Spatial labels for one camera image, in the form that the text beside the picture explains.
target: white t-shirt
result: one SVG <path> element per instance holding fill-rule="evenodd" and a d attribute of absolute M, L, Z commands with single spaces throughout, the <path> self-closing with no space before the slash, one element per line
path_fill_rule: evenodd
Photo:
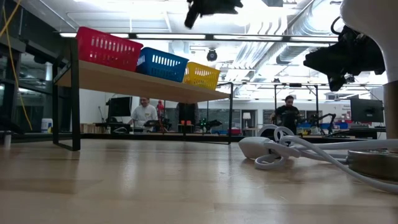
<path fill-rule="evenodd" d="M 147 121 L 157 120 L 156 108 L 152 105 L 146 107 L 140 105 L 134 110 L 131 118 L 136 121 L 134 124 L 137 127 L 143 128 Z"/>

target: computer monitor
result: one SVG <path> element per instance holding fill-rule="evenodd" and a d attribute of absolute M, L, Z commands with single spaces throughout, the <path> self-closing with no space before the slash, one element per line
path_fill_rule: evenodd
<path fill-rule="evenodd" d="M 131 116 L 131 97 L 112 98 L 109 100 L 108 116 Z"/>
<path fill-rule="evenodd" d="M 356 122 L 384 122 L 383 102 L 380 100 L 350 99 L 351 120 Z"/>

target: metal disc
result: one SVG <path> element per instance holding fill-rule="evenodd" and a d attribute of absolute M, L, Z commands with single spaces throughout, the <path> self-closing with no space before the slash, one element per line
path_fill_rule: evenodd
<path fill-rule="evenodd" d="M 348 166 L 362 175 L 398 181 L 398 154 L 385 149 L 348 151 Z"/>

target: white cable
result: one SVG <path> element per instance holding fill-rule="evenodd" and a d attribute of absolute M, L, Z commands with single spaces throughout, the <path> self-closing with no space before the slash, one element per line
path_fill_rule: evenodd
<path fill-rule="evenodd" d="M 343 142 L 343 143 L 332 143 L 332 144 L 311 144 L 308 141 L 297 138 L 293 135 L 293 132 L 285 127 L 277 127 L 275 125 L 267 125 L 266 129 L 274 129 L 275 141 L 264 141 L 264 150 L 271 150 L 274 154 L 268 154 L 265 156 L 258 157 L 255 160 L 255 167 L 257 169 L 270 170 L 279 167 L 283 167 L 286 160 L 290 157 L 306 157 L 309 159 L 316 159 L 320 161 L 327 161 L 335 166 L 339 167 L 342 171 L 351 175 L 354 178 L 368 184 L 376 189 L 383 190 L 385 192 L 390 192 L 398 194 L 398 185 L 387 184 L 369 177 L 365 177 L 348 167 L 344 166 L 345 160 L 342 160 L 346 155 L 341 154 L 328 154 L 323 150 L 367 150 L 367 149 L 384 149 L 389 147 L 398 147 L 398 139 L 388 139 L 388 140 L 368 140 L 361 142 Z"/>

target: plastic basket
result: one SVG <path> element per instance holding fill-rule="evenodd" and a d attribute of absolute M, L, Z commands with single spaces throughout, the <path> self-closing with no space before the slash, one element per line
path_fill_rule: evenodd
<path fill-rule="evenodd" d="M 142 44 L 87 27 L 79 28 L 76 38 L 80 60 L 136 71 Z"/>
<path fill-rule="evenodd" d="M 216 90 L 220 71 L 195 62 L 187 65 L 184 83 L 199 86 L 209 90 Z"/>
<path fill-rule="evenodd" d="M 138 59 L 137 72 L 175 82 L 182 82 L 188 59 L 144 47 Z"/>

